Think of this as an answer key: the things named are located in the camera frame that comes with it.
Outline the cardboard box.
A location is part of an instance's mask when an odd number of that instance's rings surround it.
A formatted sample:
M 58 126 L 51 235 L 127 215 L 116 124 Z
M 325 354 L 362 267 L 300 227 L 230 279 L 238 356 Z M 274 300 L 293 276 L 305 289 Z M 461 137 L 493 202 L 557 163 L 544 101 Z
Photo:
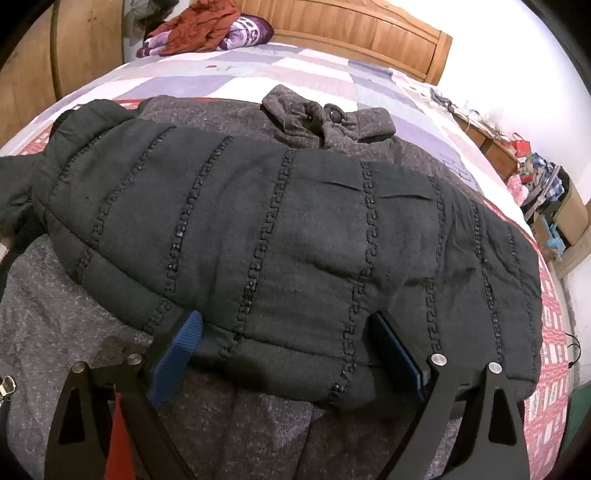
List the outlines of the cardboard box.
M 590 256 L 590 202 L 584 203 L 573 182 L 541 214 L 543 248 L 559 279 L 573 273 Z

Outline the red white checkered blanket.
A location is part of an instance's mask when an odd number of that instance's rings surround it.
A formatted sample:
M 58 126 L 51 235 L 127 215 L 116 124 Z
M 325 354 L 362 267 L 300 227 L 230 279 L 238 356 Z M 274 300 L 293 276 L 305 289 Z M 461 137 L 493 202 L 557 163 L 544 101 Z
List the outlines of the red white checkered blanket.
M 74 215 L 101 223 L 110 261 L 158 282 L 179 253 L 176 300 L 205 317 L 179 394 L 161 408 L 201 479 L 366 479 L 401 438 L 403 412 L 318 408 L 344 355 L 367 249 L 369 167 L 378 207 L 370 305 L 419 343 L 430 329 L 455 359 L 504 361 L 528 404 L 530 451 L 545 471 L 563 430 L 566 339 L 538 254 L 442 162 L 396 134 L 382 108 L 344 113 L 295 95 L 262 105 L 157 97 L 107 110 L 133 129 L 72 157 L 63 191 L 88 188 Z M 82 181 L 96 160 L 106 187 Z

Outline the black and grey quilted jacket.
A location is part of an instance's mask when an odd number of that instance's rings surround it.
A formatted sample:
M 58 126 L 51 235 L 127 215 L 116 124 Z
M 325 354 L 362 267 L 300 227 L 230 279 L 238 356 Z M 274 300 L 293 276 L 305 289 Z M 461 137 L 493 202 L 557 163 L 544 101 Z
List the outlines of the black and grey quilted jacket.
M 539 257 L 382 109 L 62 113 L 1 161 L 5 479 L 526 479 Z

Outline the wooden wardrobe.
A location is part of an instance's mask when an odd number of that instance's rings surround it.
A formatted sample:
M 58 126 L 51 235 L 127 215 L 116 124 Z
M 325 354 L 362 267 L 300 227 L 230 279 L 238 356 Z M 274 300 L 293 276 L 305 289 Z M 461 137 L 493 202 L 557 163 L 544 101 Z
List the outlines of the wooden wardrobe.
M 1 67 L 1 143 L 123 63 L 122 1 L 54 1 Z

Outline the pink purple patchwork bedsheet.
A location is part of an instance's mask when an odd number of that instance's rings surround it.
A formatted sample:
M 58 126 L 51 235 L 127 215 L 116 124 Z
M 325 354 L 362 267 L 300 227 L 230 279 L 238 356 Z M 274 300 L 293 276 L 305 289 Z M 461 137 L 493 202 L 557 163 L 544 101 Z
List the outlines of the pink purple patchwork bedsheet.
M 43 110 L 2 143 L 1 153 L 28 154 L 33 144 L 44 147 L 59 114 L 94 99 L 131 104 L 170 95 L 259 103 L 276 85 L 346 112 L 386 109 L 400 138 L 440 160 L 506 217 L 526 224 L 504 180 L 452 115 L 432 100 L 430 85 L 392 68 L 274 42 L 231 51 L 146 57 L 121 65 Z

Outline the purple white pillow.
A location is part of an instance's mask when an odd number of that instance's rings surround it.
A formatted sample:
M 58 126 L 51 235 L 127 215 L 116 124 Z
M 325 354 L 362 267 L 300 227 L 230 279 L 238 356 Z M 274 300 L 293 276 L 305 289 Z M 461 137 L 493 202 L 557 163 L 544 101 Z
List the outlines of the purple white pillow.
M 232 23 L 228 34 L 217 45 L 217 50 L 228 51 L 242 47 L 266 44 L 273 38 L 274 30 L 262 17 L 242 15 Z M 169 33 L 164 32 L 149 37 L 136 51 L 137 58 L 159 55 L 164 48 Z

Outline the wooden bedside cabinet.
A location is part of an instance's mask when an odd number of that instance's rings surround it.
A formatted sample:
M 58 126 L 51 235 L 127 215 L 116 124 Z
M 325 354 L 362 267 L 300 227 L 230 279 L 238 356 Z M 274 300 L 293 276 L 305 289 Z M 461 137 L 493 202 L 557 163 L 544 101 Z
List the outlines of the wooden bedside cabinet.
M 507 182 L 511 176 L 518 172 L 519 161 L 517 157 L 500 141 L 474 124 L 466 116 L 459 113 L 453 113 L 452 116 L 504 182 Z

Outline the pile of colourful clutter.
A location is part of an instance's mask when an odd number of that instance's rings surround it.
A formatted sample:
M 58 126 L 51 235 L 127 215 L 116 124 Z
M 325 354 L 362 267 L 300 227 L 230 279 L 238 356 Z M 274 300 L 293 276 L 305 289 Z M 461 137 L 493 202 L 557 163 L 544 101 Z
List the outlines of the pile of colourful clutter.
M 537 242 L 547 260 L 561 260 L 567 245 L 555 216 L 566 199 L 570 180 L 561 166 L 534 152 L 520 134 L 512 134 L 510 147 L 518 166 L 506 186 L 532 232 L 538 234 Z

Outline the wooden headboard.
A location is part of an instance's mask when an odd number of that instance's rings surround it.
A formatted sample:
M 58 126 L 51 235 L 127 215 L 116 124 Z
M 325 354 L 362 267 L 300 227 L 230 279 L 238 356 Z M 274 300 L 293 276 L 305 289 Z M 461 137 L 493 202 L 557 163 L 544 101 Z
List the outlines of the wooden headboard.
M 273 40 L 342 58 L 391 67 L 437 85 L 453 38 L 387 1 L 240 0 L 262 17 Z

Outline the green object on floor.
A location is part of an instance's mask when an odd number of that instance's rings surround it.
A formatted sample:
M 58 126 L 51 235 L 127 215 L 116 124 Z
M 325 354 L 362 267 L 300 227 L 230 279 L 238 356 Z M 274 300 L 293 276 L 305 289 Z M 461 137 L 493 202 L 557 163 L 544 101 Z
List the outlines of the green object on floor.
M 591 383 L 580 386 L 569 397 L 567 421 L 561 444 L 560 454 L 569 448 L 577 432 L 581 428 L 591 405 Z

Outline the orange red garment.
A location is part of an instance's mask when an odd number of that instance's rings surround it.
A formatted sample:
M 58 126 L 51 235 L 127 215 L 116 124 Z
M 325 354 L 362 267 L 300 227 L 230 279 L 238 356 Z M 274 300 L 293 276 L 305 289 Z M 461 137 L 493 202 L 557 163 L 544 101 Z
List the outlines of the orange red garment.
M 214 51 L 239 16 L 235 1 L 191 1 L 178 16 L 147 35 L 137 56 Z

